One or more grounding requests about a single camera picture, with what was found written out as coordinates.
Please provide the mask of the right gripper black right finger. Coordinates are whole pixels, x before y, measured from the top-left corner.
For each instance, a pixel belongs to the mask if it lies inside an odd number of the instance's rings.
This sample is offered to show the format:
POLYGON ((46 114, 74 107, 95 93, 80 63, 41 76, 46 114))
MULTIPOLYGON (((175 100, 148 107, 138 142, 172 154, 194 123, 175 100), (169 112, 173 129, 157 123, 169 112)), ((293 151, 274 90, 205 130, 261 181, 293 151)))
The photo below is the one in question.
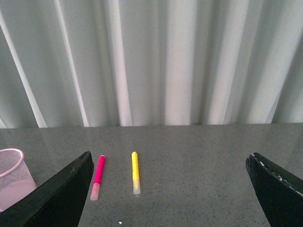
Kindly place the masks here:
POLYGON ((303 225, 303 181, 255 152, 246 169, 258 201, 272 227, 303 225))

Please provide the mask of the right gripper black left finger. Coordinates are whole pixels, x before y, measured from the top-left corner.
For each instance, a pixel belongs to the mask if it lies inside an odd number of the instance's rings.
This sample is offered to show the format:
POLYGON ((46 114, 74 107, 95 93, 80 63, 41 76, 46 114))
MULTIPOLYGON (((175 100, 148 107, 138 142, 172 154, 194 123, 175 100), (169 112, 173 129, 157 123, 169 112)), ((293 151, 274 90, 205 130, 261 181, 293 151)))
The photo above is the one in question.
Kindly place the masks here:
POLYGON ((2 227, 76 227, 92 179, 92 155, 84 152, 28 196, 0 214, 2 227))

